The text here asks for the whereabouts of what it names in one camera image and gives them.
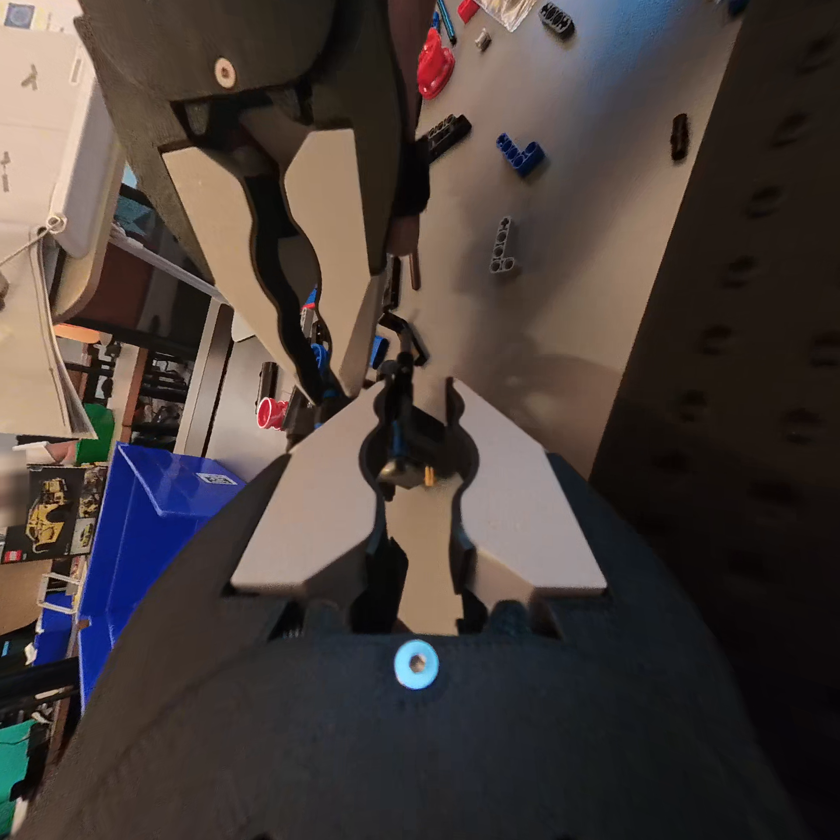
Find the black toy chassis assembly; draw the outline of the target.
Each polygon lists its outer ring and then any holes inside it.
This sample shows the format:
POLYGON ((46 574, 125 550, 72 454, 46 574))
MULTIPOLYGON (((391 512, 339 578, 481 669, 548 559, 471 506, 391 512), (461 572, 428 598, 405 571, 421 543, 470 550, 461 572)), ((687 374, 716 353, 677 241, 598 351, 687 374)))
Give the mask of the black toy chassis assembly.
POLYGON ((379 326, 393 333, 396 356, 386 359, 390 344, 374 337, 374 383, 383 383, 380 425, 374 436, 371 466, 385 501, 398 489, 431 487, 455 473, 448 452, 446 425, 414 402, 413 376, 429 361, 425 344, 414 326, 392 311, 385 311, 379 326))

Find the instruction booklet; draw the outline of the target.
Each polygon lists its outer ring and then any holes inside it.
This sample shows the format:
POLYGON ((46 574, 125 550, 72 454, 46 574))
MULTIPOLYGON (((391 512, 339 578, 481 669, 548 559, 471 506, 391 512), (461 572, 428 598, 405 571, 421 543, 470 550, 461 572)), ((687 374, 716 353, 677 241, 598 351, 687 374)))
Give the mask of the instruction booklet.
POLYGON ((44 248, 90 269, 124 161, 75 2, 2 2, 2 433, 91 438, 49 305, 44 248))

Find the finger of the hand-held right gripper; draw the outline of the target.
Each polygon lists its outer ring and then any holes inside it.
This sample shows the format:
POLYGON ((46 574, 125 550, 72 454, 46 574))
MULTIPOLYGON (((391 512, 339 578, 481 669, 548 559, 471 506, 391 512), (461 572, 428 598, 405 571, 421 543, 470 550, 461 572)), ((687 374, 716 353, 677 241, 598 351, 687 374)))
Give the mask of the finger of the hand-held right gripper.
POLYGON ((310 132, 283 184, 318 261, 316 310, 332 341, 330 370, 353 400, 364 389, 386 280, 385 269, 369 266, 354 132, 310 132))
POLYGON ((320 372, 301 331, 298 297, 317 289, 316 309, 328 322, 332 266, 291 217, 282 179, 242 176, 197 148, 163 161, 217 289, 313 404, 331 400, 332 375, 320 372))

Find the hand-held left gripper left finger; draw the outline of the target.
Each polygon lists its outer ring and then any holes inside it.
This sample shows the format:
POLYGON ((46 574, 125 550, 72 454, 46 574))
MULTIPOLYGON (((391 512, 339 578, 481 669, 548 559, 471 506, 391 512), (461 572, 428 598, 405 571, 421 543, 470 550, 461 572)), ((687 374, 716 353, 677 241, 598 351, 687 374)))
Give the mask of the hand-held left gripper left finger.
POLYGON ((361 594, 367 558, 384 534, 384 501, 362 463, 378 428, 382 385, 294 447, 231 585, 258 594, 361 594))

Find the blue tagged plastic bin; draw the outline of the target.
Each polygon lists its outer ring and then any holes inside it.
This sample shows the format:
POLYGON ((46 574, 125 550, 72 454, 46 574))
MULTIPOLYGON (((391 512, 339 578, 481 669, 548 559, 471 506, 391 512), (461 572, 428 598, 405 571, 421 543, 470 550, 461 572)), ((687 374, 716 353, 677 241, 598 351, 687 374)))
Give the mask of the blue tagged plastic bin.
POLYGON ((245 485, 211 458, 117 444, 78 612, 81 711, 152 584, 245 485))

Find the yellow vehicle toy box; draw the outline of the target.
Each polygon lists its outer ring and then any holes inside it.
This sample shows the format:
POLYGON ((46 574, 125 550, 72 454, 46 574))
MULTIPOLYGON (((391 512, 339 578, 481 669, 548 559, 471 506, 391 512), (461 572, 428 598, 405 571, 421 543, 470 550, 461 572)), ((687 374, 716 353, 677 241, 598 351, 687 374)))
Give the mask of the yellow vehicle toy box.
POLYGON ((2 528, 2 565, 89 554, 108 472, 106 465, 30 466, 24 519, 2 528))

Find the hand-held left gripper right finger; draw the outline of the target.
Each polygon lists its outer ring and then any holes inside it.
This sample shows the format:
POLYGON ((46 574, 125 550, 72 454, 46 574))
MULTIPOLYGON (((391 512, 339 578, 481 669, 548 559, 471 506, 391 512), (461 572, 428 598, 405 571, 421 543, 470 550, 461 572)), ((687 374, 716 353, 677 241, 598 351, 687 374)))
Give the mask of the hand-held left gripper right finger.
POLYGON ((453 498, 449 569, 457 594, 587 597, 606 579, 548 453, 461 380, 446 383, 453 498))

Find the person's right hand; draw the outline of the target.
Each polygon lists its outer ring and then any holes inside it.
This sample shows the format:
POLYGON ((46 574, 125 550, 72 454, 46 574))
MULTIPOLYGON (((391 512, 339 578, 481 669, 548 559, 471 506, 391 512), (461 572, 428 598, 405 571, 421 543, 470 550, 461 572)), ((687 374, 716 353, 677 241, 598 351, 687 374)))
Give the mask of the person's right hand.
POLYGON ((393 216, 387 231, 385 252, 393 257, 408 257, 417 251, 420 216, 393 216))

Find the blue small L beam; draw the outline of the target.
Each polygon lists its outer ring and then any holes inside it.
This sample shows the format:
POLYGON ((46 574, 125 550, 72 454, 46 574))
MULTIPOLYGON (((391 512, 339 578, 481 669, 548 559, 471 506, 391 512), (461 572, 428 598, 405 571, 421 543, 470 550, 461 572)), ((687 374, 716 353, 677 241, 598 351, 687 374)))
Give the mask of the blue small L beam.
POLYGON ((537 141, 519 146, 506 133, 498 135, 496 146, 510 168, 521 178, 525 178, 544 160, 545 153, 537 141))

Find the light grey L beam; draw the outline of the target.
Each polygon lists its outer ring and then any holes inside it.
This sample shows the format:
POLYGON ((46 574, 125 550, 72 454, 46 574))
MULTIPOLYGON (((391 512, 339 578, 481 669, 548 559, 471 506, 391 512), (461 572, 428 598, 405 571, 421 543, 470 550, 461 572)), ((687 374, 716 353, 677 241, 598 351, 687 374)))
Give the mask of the light grey L beam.
POLYGON ((517 275, 520 265, 513 254, 513 219, 504 216, 498 225, 495 242, 491 251, 489 272, 493 277, 510 279, 517 275))

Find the green bin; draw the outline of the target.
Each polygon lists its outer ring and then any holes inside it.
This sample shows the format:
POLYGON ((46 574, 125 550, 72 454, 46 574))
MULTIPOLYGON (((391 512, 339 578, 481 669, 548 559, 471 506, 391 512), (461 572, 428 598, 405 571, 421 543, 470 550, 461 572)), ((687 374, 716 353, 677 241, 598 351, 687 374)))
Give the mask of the green bin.
POLYGON ((83 407, 95 437, 84 438, 78 442, 76 466, 107 464, 115 430, 113 412, 99 403, 84 402, 83 407))

